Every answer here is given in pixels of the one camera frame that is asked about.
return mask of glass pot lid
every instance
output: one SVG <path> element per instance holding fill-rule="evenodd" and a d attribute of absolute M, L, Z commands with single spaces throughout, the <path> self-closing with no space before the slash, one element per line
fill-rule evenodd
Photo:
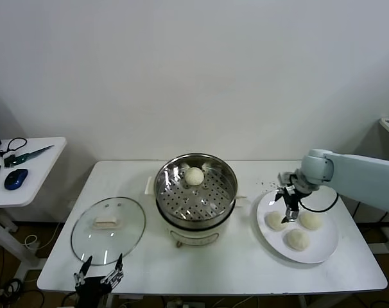
<path fill-rule="evenodd" d="M 72 250 L 81 261 L 90 256 L 92 265 L 116 262 L 140 241 L 146 226 L 142 207 L 125 197 L 101 200 L 87 209 L 72 230 Z"/>

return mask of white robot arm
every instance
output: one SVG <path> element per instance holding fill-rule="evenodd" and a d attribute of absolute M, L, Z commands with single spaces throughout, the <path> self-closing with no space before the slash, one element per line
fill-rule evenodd
<path fill-rule="evenodd" d="M 318 186 L 333 188 L 354 200 L 389 212 L 389 161 L 357 155 L 341 155 L 327 150 L 311 150 L 295 173 L 281 174 L 284 184 L 278 196 L 284 197 L 286 217 L 294 221 L 298 203 Z"/>

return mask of blue mouse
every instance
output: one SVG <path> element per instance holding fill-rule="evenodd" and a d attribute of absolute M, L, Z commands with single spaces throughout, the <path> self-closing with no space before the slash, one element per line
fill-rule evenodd
<path fill-rule="evenodd" d="M 5 178 L 4 188 L 8 189 L 9 191 L 14 191 L 15 189 L 18 189 L 20 186 L 22 186 L 22 183 L 23 181 L 25 181 L 27 175 L 28 175 L 27 169 L 13 170 Z"/>

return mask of round white plate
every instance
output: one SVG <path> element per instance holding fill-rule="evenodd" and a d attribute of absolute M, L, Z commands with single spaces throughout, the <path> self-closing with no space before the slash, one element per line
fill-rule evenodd
<path fill-rule="evenodd" d="M 334 253 L 338 244 L 338 230 L 330 215 L 327 215 L 326 212 L 318 214 L 322 216 L 323 225 L 315 231 L 304 228 L 300 224 L 299 218 L 294 223 L 287 223 L 284 230 L 274 231 L 266 224 L 265 216 L 275 210 L 282 215 L 286 211 L 283 198 L 272 204 L 275 195 L 275 191 L 268 192 L 257 207 L 257 223 L 264 238 L 274 249 L 291 260 L 301 263 L 320 263 L 327 260 Z M 304 198 L 303 204 L 310 209 L 316 209 L 313 202 L 310 202 L 310 198 L 310 196 Z M 300 208 L 299 215 L 305 211 Z M 298 252 L 287 245 L 286 234 L 296 228 L 304 230 L 310 238 L 310 245 L 303 252 Z"/>

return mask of steamed bun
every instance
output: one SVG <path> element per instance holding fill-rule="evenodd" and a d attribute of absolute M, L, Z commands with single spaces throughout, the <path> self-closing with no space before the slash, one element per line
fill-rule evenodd
<path fill-rule="evenodd" d="M 203 183 L 205 175 L 203 174 L 203 171 L 201 169 L 192 167 L 186 171 L 184 179 L 186 180 L 186 183 L 190 186 L 197 186 Z"/>
<path fill-rule="evenodd" d="M 304 212 L 298 218 L 302 226 L 309 230 L 318 230 L 323 225 L 322 217 L 319 214 Z"/>
<path fill-rule="evenodd" d="M 266 224 L 275 231 L 281 231 L 286 228 L 287 224 L 282 223 L 283 217 L 278 211 L 270 212 L 264 219 Z"/>
<path fill-rule="evenodd" d="M 300 229 L 293 229 L 286 234 L 286 240 L 290 247 L 302 252 L 310 245 L 307 233 Z"/>

